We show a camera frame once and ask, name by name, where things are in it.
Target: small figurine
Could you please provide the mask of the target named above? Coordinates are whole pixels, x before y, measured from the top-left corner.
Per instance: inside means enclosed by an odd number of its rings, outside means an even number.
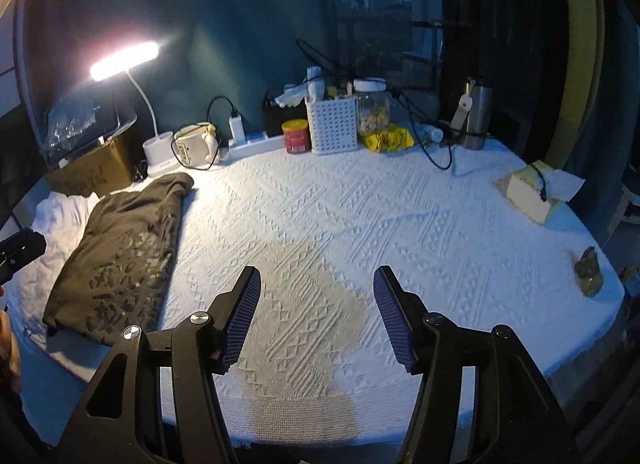
[[[584,250],[582,258],[575,263],[575,274],[578,276],[578,284],[582,293],[593,298],[602,288],[604,279],[600,265],[598,264],[598,254],[596,248],[589,246]]]

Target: finger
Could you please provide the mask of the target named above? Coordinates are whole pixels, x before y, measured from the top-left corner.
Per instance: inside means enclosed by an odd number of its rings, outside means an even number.
[[[20,350],[18,349],[18,340],[12,334],[11,336],[11,357],[9,359],[9,372],[11,374],[11,389],[15,394],[20,394],[22,389],[21,370],[20,370]]]
[[[5,311],[0,311],[0,358],[6,360],[11,354],[11,322]]]

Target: human hand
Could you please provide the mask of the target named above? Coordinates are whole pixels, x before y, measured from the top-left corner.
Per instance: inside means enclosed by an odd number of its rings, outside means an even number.
[[[0,297],[3,294],[0,286]],[[20,394],[20,351],[5,311],[0,311],[0,379],[7,380],[12,391]]]

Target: silver screw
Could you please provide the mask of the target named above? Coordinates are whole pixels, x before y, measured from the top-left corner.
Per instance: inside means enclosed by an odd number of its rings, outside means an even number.
[[[511,327],[507,327],[506,325],[496,325],[495,326],[495,333],[500,336],[501,338],[510,338],[513,335],[513,330],[511,330]]]
[[[204,311],[198,311],[197,313],[191,314],[190,320],[191,323],[202,325],[203,323],[209,321],[209,314],[204,313]]]
[[[127,327],[125,330],[122,331],[122,337],[124,339],[137,338],[138,336],[140,336],[141,332],[142,332],[142,329],[140,329],[140,327],[138,327],[137,325],[130,325],[129,327]]]
[[[424,320],[429,325],[442,325],[444,323],[444,316],[440,313],[427,313],[424,315]]]

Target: transparent plastic jar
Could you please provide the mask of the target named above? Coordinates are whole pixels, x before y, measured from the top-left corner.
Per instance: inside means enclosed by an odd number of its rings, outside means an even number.
[[[389,126],[390,95],[382,78],[358,79],[353,82],[358,98],[358,134],[367,136]]]

